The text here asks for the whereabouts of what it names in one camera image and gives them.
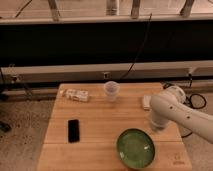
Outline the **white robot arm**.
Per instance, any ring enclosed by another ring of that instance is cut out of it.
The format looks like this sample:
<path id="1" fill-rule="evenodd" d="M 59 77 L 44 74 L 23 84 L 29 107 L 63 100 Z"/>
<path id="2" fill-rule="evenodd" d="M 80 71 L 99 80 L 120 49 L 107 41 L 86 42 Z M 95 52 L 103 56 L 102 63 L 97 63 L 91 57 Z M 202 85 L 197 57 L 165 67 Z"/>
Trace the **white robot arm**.
<path id="1" fill-rule="evenodd" d="M 185 92 L 170 86 L 153 94 L 150 99 L 150 126 L 154 131 L 163 130 L 173 121 L 213 144 L 213 116 L 184 105 Z"/>

